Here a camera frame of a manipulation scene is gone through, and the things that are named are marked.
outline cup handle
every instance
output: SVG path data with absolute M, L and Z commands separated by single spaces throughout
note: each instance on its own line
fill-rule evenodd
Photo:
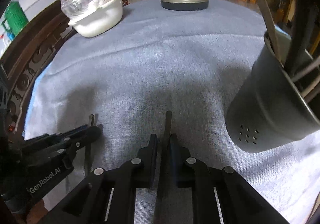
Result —
M 7 21 L 7 19 L 4 19 L 4 21 L 1 23 L 2 24 L 2 26 L 3 26 L 3 28 L 4 28 L 4 30 L 6 31 L 6 32 L 10 32 L 10 28 L 8 29 L 7 27 L 6 27 L 6 25 L 5 25 L 5 22 Z

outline gray cup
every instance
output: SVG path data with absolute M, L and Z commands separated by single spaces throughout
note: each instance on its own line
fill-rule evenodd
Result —
M 225 121 L 232 141 L 251 153 L 301 140 L 320 129 L 319 119 L 267 42 L 228 107 Z

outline floor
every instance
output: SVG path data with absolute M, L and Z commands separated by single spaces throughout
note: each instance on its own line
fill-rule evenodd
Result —
M 259 6 L 257 4 L 247 3 L 247 2 L 244 2 L 244 1 L 241 1 L 241 0 L 225 0 L 225 1 L 228 1 L 228 2 L 231 2 L 231 3 L 234 3 L 234 4 L 239 4 L 241 6 L 247 7 L 249 9 L 261 14 Z

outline metal rod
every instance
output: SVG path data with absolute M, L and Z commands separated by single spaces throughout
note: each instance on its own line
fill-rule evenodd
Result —
M 311 100 L 313 100 L 316 95 L 318 95 L 320 92 L 320 83 L 318 83 L 315 88 L 304 98 L 304 100 L 309 103 Z
M 88 127 L 93 126 L 94 115 L 89 116 Z M 84 151 L 84 176 L 88 176 L 91 171 L 91 144 L 87 144 Z
M 310 83 L 309 86 L 305 88 L 305 90 L 301 92 L 301 96 L 305 97 L 306 95 L 308 95 L 316 87 L 316 85 L 318 85 L 319 82 L 320 82 L 320 74 Z
M 161 140 L 161 162 L 160 162 L 160 173 L 159 173 L 159 181 L 158 181 L 158 190 L 157 190 L 157 198 L 156 198 L 156 208 L 154 214 L 154 224 L 162 223 L 161 222 L 161 202 L 164 193 L 164 179 L 165 179 L 165 170 L 167 166 L 167 155 L 168 155 L 168 146 L 169 146 L 169 138 L 171 132 L 171 120 L 172 120 L 172 112 L 167 111 L 165 116 L 165 125 L 164 125 L 164 135 Z
M 293 82 L 298 81 L 299 79 L 303 78 L 305 75 L 313 71 L 319 65 L 320 65 L 320 56 L 317 57 L 314 61 L 312 61 L 309 65 L 307 65 L 304 69 L 297 72 L 297 74 L 295 74 L 291 80 Z

